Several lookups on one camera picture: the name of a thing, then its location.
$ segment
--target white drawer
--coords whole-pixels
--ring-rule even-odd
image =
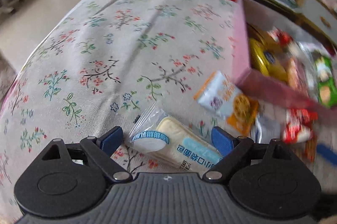
[[[316,0],[305,0],[302,13],[337,45],[337,19],[324,6]]]

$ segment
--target floor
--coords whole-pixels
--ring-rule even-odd
[[[80,0],[25,0],[0,15],[0,51],[18,72],[31,52]]]

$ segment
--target gray ribbed plate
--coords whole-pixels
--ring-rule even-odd
[[[18,224],[314,224],[306,216],[275,221],[260,218],[232,202],[223,186],[203,182],[196,173],[140,173],[117,184],[91,211],[62,220],[26,215]]]

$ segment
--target green snack package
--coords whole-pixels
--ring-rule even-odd
[[[331,60],[320,55],[315,59],[317,71],[318,99],[324,106],[331,107],[337,104],[337,88],[332,74]]]

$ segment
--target wooden drawer handle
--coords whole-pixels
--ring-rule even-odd
[[[331,29],[331,24],[329,24],[329,22],[323,18],[322,16],[320,16],[321,22],[329,29]]]

